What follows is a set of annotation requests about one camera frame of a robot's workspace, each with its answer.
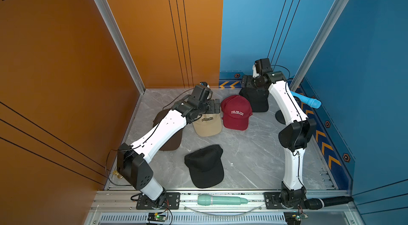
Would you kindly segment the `black cap back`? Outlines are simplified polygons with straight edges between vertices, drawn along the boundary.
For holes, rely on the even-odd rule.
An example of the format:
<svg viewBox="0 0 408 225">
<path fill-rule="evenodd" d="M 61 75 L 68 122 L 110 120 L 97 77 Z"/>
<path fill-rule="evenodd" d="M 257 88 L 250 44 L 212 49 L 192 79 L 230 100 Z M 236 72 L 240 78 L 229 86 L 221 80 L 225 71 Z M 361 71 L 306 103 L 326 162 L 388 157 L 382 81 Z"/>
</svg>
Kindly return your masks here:
<svg viewBox="0 0 408 225">
<path fill-rule="evenodd" d="M 267 112 L 269 110 L 269 91 L 245 87 L 239 92 L 251 105 L 253 113 Z"/>
</svg>

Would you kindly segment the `black cap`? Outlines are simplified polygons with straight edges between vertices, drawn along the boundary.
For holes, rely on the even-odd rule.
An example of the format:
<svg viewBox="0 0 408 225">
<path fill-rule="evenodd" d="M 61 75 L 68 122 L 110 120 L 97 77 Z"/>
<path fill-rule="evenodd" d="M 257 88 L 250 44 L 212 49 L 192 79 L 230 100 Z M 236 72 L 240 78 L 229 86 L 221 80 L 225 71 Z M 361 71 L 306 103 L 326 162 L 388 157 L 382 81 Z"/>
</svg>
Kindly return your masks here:
<svg viewBox="0 0 408 225">
<path fill-rule="evenodd" d="M 269 110 L 269 91 L 245 87 L 239 92 L 251 105 L 253 113 L 267 112 Z"/>
<path fill-rule="evenodd" d="M 184 157 L 191 180 L 197 188 L 210 188 L 220 184 L 224 179 L 224 168 L 221 161 L 223 149 L 219 144 L 209 145 Z"/>
</svg>

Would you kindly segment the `maroon cap front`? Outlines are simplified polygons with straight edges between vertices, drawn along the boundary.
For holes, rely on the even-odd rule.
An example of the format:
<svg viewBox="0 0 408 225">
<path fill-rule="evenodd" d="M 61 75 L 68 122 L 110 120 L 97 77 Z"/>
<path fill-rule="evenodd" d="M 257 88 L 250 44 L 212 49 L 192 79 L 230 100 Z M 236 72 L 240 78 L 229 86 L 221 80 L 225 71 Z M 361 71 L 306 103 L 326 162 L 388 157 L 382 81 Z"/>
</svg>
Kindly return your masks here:
<svg viewBox="0 0 408 225">
<path fill-rule="evenodd" d="M 249 126 L 252 108 L 247 99 L 240 95 L 229 96 L 221 103 L 223 124 L 226 128 L 245 131 Z"/>
</svg>

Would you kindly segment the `beige cap back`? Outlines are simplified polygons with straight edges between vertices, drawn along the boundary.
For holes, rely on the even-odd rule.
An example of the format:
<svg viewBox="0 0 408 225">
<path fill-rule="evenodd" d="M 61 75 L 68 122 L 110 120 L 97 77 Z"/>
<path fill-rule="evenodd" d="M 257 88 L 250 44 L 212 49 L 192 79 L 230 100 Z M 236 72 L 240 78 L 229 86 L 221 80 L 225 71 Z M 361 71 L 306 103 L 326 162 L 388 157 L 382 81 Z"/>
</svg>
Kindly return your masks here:
<svg viewBox="0 0 408 225">
<path fill-rule="evenodd" d="M 222 119 L 220 114 L 203 114 L 193 122 L 195 132 L 201 137 L 209 137 L 222 131 Z"/>
</svg>

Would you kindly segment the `brown cap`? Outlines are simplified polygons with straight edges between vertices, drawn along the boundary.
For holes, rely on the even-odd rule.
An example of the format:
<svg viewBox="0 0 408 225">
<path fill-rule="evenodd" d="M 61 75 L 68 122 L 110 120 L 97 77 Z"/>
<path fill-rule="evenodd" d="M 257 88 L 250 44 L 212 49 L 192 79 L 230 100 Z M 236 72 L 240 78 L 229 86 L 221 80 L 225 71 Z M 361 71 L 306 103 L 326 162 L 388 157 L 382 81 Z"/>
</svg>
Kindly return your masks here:
<svg viewBox="0 0 408 225">
<path fill-rule="evenodd" d="M 161 122 L 161 120 L 167 115 L 170 109 L 164 109 L 160 111 L 155 119 L 153 120 L 153 127 Z M 175 151 L 177 150 L 182 142 L 182 132 L 183 129 L 177 131 L 159 150 L 160 151 Z"/>
</svg>

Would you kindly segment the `black cap front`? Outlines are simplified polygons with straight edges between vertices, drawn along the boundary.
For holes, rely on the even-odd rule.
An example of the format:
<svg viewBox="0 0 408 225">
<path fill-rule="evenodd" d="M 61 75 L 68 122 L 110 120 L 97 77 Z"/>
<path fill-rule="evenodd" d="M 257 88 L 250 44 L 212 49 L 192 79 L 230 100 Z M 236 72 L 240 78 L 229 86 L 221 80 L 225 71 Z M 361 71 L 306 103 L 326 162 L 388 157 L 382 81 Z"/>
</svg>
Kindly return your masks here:
<svg viewBox="0 0 408 225">
<path fill-rule="evenodd" d="M 197 188 L 210 188 L 220 184 L 224 179 L 224 168 L 221 161 L 223 149 L 219 144 L 209 145 L 184 157 L 191 180 Z"/>
</svg>

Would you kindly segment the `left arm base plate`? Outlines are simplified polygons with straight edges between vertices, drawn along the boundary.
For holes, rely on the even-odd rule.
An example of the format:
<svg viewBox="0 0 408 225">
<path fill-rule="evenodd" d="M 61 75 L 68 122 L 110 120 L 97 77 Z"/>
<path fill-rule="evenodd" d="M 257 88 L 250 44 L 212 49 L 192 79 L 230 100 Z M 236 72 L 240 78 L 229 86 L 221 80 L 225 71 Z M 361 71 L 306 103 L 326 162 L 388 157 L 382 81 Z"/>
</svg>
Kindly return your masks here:
<svg viewBox="0 0 408 225">
<path fill-rule="evenodd" d="M 158 199 L 151 200 L 145 194 L 139 196 L 137 200 L 136 209 L 137 210 L 178 210 L 180 206 L 180 196 L 179 192 L 165 192 L 162 193 Z"/>
</svg>

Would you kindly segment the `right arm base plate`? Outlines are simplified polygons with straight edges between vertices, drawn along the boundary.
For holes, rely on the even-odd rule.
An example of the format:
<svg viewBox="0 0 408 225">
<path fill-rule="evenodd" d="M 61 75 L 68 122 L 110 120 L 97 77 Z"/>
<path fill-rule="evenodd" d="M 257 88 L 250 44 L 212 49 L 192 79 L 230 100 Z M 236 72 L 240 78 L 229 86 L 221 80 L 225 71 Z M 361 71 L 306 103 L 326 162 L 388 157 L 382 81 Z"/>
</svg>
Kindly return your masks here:
<svg viewBox="0 0 408 225">
<path fill-rule="evenodd" d="M 295 201 L 292 204 L 284 204 L 281 199 L 280 192 L 264 192 L 264 201 L 267 210 L 278 210 L 278 209 L 306 209 L 305 203 L 302 200 Z"/>
</svg>

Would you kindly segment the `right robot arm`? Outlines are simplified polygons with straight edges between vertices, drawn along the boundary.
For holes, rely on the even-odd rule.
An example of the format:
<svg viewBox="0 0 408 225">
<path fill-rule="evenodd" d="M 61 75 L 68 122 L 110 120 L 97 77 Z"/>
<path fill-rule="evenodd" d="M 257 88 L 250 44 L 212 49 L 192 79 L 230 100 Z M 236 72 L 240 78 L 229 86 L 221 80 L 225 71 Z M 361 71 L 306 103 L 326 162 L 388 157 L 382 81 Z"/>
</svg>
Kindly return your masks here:
<svg viewBox="0 0 408 225">
<path fill-rule="evenodd" d="M 285 173 L 277 200 L 283 207 L 290 209 L 306 199 L 303 158 L 317 124 L 301 110 L 286 77 L 281 71 L 271 68 L 269 59 L 255 61 L 252 69 L 252 76 L 243 77 L 242 86 L 267 89 L 277 102 L 285 124 L 285 128 L 278 134 L 285 152 Z"/>
</svg>

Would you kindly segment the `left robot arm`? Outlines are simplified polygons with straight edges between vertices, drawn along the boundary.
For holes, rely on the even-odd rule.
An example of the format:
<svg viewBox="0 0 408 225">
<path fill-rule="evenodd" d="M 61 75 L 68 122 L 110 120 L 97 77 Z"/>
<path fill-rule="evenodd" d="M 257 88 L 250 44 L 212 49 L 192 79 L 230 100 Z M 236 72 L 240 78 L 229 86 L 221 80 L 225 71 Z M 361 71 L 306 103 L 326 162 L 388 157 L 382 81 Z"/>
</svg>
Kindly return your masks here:
<svg viewBox="0 0 408 225">
<path fill-rule="evenodd" d="M 154 178 L 149 163 L 160 148 L 186 125 L 203 114 L 220 112 L 220 101 L 211 99 L 213 91 L 206 82 L 196 85 L 192 94 L 177 101 L 165 117 L 147 134 L 130 145 L 123 143 L 117 150 L 117 171 L 137 191 L 160 208 L 166 201 L 166 191 Z"/>
</svg>

